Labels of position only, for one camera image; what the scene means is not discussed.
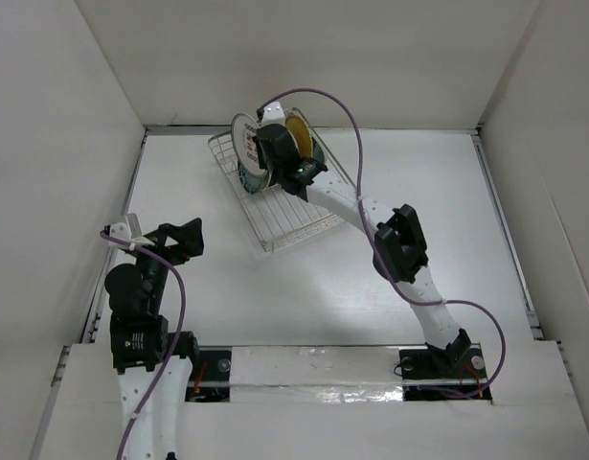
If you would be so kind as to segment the bamboo pattern round plate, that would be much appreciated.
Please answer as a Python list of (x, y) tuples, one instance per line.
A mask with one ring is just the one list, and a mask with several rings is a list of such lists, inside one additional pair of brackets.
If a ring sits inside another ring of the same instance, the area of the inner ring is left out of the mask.
[(303, 158), (312, 157), (314, 152), (313, 138), (306, 121), (296, 114), (290, 114), (285, 118), (284, 125), (293, 137), (300, 156)]

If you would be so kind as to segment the white plate with red characters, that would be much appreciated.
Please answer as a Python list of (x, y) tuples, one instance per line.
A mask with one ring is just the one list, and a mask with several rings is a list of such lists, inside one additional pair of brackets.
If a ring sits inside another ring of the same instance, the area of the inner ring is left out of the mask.
[(239, 113), (231, 123), (231, 138), (240, 165), (253, 176), (264, 177), (269, 175), (269, 170), (261, 165), (255, 143), (259, 128), (260, 125), (251, 115)]

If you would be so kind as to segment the blue green patterned plate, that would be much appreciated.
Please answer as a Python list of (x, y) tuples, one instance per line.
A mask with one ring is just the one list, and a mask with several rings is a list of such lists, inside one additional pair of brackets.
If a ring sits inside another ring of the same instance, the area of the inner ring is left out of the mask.
[(238, 161), (238, 180), (247, 194), (254, 195), (260, 192), (258, 191), (258, 186), (262, 175), (263, 173), (260, 175), (251, 173), (240, 161)]

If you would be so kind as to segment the light green rectangular tray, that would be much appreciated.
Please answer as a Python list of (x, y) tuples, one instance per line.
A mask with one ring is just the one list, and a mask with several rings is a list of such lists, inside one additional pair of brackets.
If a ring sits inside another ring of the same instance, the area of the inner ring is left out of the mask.
[(326, 156), (324, 150), (317, 141), (313, 142), (313, 158), (321, 162), (322, 164), (326, 163)]

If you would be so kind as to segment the cream plate with black patch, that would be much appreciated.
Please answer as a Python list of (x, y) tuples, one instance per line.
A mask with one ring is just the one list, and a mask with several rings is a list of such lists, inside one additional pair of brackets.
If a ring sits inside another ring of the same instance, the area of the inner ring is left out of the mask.
[(272, 172), (266, 171), (260, 179), (260, 183), (258, 186), (258, 191), (262, 191), (264, 189), (270, 188), (274, 185), (274, 180), (272, 178)]

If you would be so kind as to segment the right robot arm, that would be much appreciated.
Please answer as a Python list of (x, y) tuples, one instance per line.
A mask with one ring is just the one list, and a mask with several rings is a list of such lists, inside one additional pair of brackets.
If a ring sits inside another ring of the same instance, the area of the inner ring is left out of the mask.
[(470, 338), (433, 282), (416, 210), (409, 205), (390, 208), (363, 198), (358, 187), (326, 164), (302, 156), (285, 126), (263, 126), (252, 140), (260, 165), (272, 172), (285, 192), (327, 209), (365, 234), (374, 268), (410, 305), (420, 323), (426, 359), (435, 377), (445, 380), (461, 370)]

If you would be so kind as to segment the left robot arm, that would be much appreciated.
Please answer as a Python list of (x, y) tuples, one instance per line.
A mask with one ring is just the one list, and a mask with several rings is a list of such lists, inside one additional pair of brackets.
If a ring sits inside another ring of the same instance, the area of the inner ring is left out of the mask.
[(142, 233), (135, 215), (104, 227), (101, 237), (132, 257), (104, 279), (111, 310), (110, 351), (123, 416), (119, 459), (176, 459), (177, 424), (188, 382), (200, 371), (196, 337), (183, 329), (187, 298), (180, 298), (175, 329), (160, 308), (169, 276), (204, 252), (202, 220), (163, 223)]

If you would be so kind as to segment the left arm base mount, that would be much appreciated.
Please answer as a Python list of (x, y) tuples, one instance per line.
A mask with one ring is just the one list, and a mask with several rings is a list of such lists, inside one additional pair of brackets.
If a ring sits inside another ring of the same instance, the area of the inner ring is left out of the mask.
[(185, 394), (186, 403), (226, 403), (230, 400), (231, 348), (201, 348)]

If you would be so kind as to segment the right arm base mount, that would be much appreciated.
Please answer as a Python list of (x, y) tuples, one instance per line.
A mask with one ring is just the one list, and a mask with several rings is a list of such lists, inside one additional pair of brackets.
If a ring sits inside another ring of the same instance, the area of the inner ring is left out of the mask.
[(479, 344), (474, 344), (455, 368), (439, 370), (426, 348), (398, 350), (393, 372), (402, 379), (406, 402), (490, 401), (487, 368)]

